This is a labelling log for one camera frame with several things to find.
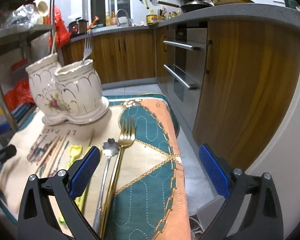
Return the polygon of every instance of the red plastic bag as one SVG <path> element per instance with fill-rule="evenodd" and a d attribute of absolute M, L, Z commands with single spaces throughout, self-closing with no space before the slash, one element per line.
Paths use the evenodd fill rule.
<path fill-rule="evenodd" d="M 54 6 L 54 23 L 56 27 L 56 45 L 58 49 L 61 49 L 64 45 L 66 45 L 69 42 L 71 34 L 68 32 L 68 29 L 66 28 L 62 20 L 61 12 L 57 6 Z M 51 36 L 49 36 L 49 45 L 51 50 Z"/>
<path fill-rule="evenodd" d="M 29 88 L 29 81 L 21 79 L 13 90 L 4 95 L 7 106 L 12 111 L 23 103 L 35 104 Z"/>

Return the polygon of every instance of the tablecloth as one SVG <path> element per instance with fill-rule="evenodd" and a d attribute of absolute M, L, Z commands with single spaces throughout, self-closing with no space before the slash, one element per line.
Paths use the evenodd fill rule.
<path fill-rule="evenodd" d="M 119 138 L 121 123 L 131 116 L 136 122 L 136 140 L 123 155 L 115 196 L 106 226 L 105 240 L 170 240 L 190 239 L 184 172 L 176 140 L 178 122 L 166 98 L 161 94 L 109 96 L 110 107 L 98 121 L 87 125 L 63 123 L 46 126 L 37 110 L 17 132 L 11 144 L 17 155 L 8 160 L 0 172 L 2 210 L 14 222 L 28 177 L 56 136 L 67 136 L 68 146 L 60 151 L 53 172 L 66 169 L 70 160 L 70 145 L 87 147 L 91 130 L 95 130 L 92 145 L 101 147 L 108 138 Z M 92 225 L 106 157 L 93 174 L 85 204 L 84 216 Z M 114 168 L 111 159 L 106 179 L 107 188 Z M 59 209 L 54 197 L 51 205 L 58 219 Z M 68 235 L 67 226 L 61 226 Z"/>

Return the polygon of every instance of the ceramic vase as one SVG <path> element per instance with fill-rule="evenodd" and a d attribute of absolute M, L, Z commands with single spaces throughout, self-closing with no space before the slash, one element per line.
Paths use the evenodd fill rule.
<path fill-rule="evenodd" d="M 61 111 L 54 107 L 54 98 L 58 91 L 54 73 L 60 68 L 57 53 L 44 57 L 26 67 L 32 97 L 36 105 L 45 114 L 45 123 L 47 124 L 63 122 L 63 120 L 60 120 Z"/>
<path fill-rule="evenodd" d="M 55 71 L 58 84 L 58 108 L 64 116 L 76 124 L 98 120 L 109 107 L 109 101 L 102 96 L 101 81 L 91 59 L 74 62 Z"/>

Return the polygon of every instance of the gold fork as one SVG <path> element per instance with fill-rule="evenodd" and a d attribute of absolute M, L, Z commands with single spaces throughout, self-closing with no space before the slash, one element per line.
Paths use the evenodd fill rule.
<path fill-rule="evenodd" d="M 114 165 L 114 171 L 112 173 L 110 186 L 107 192 L 106 202 L 103 210 L 103 216 L 101 219 L 100 232 L 97 232 L 101 237 L 101 239 L 104 238 L 111 200 L 112 200 L 112 196 L 115 193 L 115 189 L 119 177 L 120 166 L 123 158 L 123 151 L 125 148 L 130 147 L 133 144 L 136 138 L 135 135 L 136 135 L 136 126 L 135 126 L 134 118 L 128 117 L 127 119 L 124 119 L 121 125 L 121 132 L 118 140 L 120 151 L 118 153 L 118 157 Z"/>

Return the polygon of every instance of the silver spoon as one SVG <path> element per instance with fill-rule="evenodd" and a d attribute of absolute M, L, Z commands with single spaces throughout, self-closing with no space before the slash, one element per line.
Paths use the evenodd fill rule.
<path fill-rule="evenodd" d="M 118 154 L 118 151 L 120 150 L 119 144 L 113 138 L 111 138 L 111 139 L 109 138 L 108 141 L 103 144 L 102 148 L 103 148 L 102 153 L 105 156 L 107 156 L 108 158 L 106 161 L 105 171 L 103 172 L 103 179 L 102 179 L 102 185 L 101 185 L 101 190 L 100 190 L 100 194 L 99 194 L 96 215 L 94 217 L 93 226 L 92 226 L 93 230 L 96 233 L 98 233 L 99 229 L 100 229 L 103 191 L 105 189 L 106 177 L 107 177 L 107 173 L 108 173 L 110 160 L 111 160 L 111 157 L 116 156 Z"/>

